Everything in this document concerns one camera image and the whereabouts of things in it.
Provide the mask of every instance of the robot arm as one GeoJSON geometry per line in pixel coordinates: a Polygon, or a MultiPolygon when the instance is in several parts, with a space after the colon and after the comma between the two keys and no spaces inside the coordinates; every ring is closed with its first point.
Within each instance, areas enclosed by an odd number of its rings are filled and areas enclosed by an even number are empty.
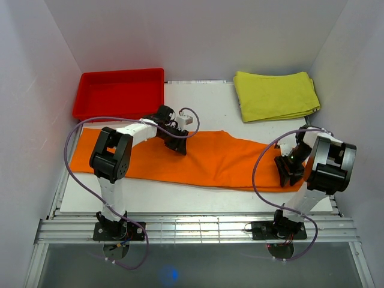
{"type": "MultiPolygon", "coordinates": [[[[275,158],[283,187],[297,183],[301,178],[307,182],[291,198],[285,207],[309,213],[323,198],[344,191],[352,174],[356,146],[334,138],[331,133],[301,132],[296,135],[297,146],[288,156],[275,158]],[[304,168],[303,162],[309,156],[304,168]]],[[[303,225],[301,215],[277,210],[274,216],[274,227],[279,235],[297,234],[303,225]]]]}
{"type": "MultiPolygon", "coordinates": [[[[171,137],[157,128],[159,126],[173,135],[187,136],[188,131],[184,127],[192,123],[192,117],[180,112],[175,120],[172,120],[174,113],[171,108],[161,105],[157,113],[142,118],[142,123],[131,124],[116,130],[109,127],[101,130],[89,165],[99,181],[102,198],[119,214],[126,215],[122,183],[119,180],[125,176],[129,168],[131,150],[135,145],[153,137],[160,137],[164,139],[164,144],[169,149],[182,155],[187,154],[186,138],[171,137]]],[[[102,231],[106,231],[110,237],[120,239],[125,236],[126,229],[123,225],[126,223],[112,213],[106,205],[103,205],[103,210],[96,216],[102,231]]]]}

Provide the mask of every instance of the folded yellow cloth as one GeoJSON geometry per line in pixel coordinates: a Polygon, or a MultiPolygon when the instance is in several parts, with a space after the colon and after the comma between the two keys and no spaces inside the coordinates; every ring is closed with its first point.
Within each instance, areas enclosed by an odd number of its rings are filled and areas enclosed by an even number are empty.
{"type": "Polygon", "coordinates": [[[233,81],[243,122],[292,119],[320,110],[313,81],[306,72],[264,76],[239,71],[233,81]]]}

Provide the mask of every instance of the orange towel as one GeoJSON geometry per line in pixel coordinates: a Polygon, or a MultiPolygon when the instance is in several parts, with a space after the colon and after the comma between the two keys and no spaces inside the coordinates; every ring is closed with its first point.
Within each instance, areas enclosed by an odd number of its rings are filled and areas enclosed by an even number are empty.
{"type": "MultiPolygon", "coordinates": [[[[70,167],[74,172],[93,173],[89,158],[100,130],[85,128],[77,144],[70,167]]],[[[252,169],[265,144],[236,139],[225,131],[203,131],[187,140],[187,155],[168,149],[160,138],[153,138],[132,149],[126,177],[163,182],[253,190],[252,169]]],[[[274,157],[279,149],[270,149],[257,168],[260,191],[297,191],[302,181],[281,188],[274,157]]]]}

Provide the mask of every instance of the table surface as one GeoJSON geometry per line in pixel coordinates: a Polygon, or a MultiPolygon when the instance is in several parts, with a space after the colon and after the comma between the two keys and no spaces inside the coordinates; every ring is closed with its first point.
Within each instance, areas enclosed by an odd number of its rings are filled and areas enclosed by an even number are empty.
{"type": "MultiPolygon", "coordinates": [[[[194,109],[201,121],[201,131],[227,131],[234,137],[269,143],[281,134],[305,124],[304,118],[265,121],[245,124],[235,87],[232,83],[189,83],[165,84],[165,105],[175,111],[182,107],[194,109]]],[[[125,123],[108,123],[109,127],[125,126],[125,123]]],[[[87,124],[87,128],[102,128],[106,123],[87,124]]],[[[196,123],[188,126],[194,130],[196,123]]],[[[288,136],[285,143],[295,146],[294,135],[288,136]]],[[[76,176],[89,188],[100,193],[96,177],[89,173],[76,173],[76,176]]],[[[130,213],[255,213],[273,212],[252,191],[236,191],[219,188],[195,187],[170,184],[142,179],[122,179],[124,201],[130,213]]],[[[263,197],[277,204],[287,202],[291,193],[262,193],[263,197]]],[[[71,214],[94,213],[102,209],[101,202],[80,187],[72,178],[68,179],[60,212],[71,214]]],[[[320,201],[312,212],[331,212],[328,198],[320,201]]]]}

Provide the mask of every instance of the red box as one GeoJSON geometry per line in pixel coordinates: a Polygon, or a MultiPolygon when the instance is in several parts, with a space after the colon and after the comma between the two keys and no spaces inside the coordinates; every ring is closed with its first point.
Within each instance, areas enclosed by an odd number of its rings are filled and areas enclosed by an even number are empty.
{"type": "Polygon", "coordinates": [[[84,73],[72,115],[82,120],[96,116],[140,119],[164,104],[164,69],[84,73]]]}

